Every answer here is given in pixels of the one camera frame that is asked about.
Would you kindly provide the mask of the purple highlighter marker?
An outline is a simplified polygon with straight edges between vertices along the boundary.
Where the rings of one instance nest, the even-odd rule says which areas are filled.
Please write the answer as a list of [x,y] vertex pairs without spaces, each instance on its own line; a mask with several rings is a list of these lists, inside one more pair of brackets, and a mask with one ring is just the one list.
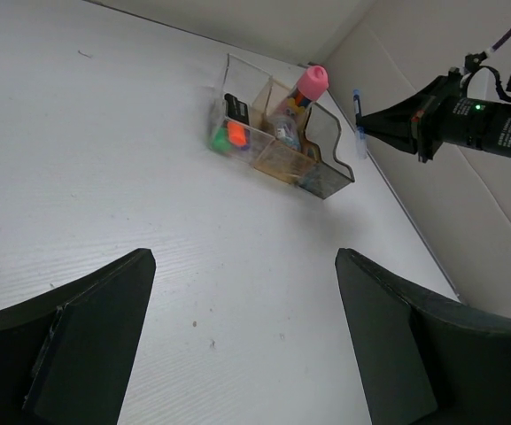
[[252,147],[250,131],[247,128],[238,130],[235,135],[235,142],[240,151],[248,151]]

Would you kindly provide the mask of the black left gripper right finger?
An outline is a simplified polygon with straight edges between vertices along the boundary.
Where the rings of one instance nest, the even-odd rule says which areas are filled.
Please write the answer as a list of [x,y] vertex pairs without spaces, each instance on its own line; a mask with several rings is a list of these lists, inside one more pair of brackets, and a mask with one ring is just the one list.
[[374,424],[511,424],[511,319],[352,249],[337,253],[336,270]]

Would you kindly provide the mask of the clear jar of paper clips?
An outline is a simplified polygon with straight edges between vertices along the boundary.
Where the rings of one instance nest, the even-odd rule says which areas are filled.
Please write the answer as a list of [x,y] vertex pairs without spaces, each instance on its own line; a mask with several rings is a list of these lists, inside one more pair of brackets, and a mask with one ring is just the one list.
[[289,116],[275,115],[269,119],[275,138],[294,151],[301,151],[296,122]]

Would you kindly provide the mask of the orange highlighter marker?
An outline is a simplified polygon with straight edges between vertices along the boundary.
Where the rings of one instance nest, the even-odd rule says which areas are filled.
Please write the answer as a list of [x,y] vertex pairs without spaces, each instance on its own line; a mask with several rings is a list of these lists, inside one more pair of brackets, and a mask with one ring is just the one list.
[[249,106],[230,93],[224,95],[228,122],[229,141],[237,148],[246,151],[250,146],[250,115]]

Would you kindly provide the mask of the pink capped patterned tube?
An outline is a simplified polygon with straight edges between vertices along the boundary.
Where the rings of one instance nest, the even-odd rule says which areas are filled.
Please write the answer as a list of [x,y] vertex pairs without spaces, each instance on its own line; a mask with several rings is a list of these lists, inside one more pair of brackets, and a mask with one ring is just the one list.
[[311,106],[328,90],[329,76],[323,66],[310,66],[290,93],[273,110],[272,116],[287,116],[300,123]]

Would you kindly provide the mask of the green highlighter marker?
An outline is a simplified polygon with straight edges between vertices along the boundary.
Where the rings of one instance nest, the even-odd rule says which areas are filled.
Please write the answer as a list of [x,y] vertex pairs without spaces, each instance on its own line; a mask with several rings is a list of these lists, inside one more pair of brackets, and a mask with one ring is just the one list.
[[222,155],[227,155],[232,149],[232,144],[228,139],[228,130],[226,128],[219,128],[215,133],[210,147],[213,151],[218,152]]

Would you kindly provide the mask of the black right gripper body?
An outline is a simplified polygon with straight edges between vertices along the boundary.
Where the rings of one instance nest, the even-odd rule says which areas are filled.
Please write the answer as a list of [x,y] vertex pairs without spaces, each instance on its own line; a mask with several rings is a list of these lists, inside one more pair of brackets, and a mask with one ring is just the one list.
[[410,135],[417,149],[418,160],[423,164],[434,158],[442,145],[437,135],[438,122],[444,116],[444,102],[449,97],[458,97],[461,93],[461,70],[451,67],[447,75],[438,76],[415,96],[418,105],[410,120]]

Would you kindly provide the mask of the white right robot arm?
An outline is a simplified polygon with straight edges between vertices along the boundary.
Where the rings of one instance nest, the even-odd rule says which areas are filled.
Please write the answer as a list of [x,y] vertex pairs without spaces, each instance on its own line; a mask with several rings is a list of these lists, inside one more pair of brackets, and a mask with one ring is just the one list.
[[[444,143],[511,158],[511,75],[503,86],[499,72],[483,66],[483,60],[481,54],[469,55],[467,75],[452,68],[408,99],[380,112],[358,115],[358,129],[416,155],[422,163],[432,160]],[[482,69],[495,79],[498,102],[468,96],[468,85]]]

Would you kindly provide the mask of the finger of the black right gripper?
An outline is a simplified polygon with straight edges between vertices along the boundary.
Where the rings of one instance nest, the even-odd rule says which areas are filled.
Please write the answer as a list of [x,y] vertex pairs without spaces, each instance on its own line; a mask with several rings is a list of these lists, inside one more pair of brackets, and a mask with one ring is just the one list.
[[367,112],[364,109],[362,97],[360,103],[362,108],[361,126],[365,127],[388,127],[388,126],[409,126],[414,108],[418,105],[418,98],[413,96],[377,112]]
[[411,136],[409,126],[388,126],[388,127],[365,127],[362,129],[366,135],[370,135],[392,148],[409,154],[418,152],[417,142]]

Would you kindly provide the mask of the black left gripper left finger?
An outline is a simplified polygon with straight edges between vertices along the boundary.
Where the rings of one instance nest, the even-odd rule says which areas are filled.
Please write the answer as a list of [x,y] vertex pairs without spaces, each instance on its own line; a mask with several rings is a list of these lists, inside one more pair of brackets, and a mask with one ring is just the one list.
[[136,249],[0,310],[0,424],[115,424],[156,270]]

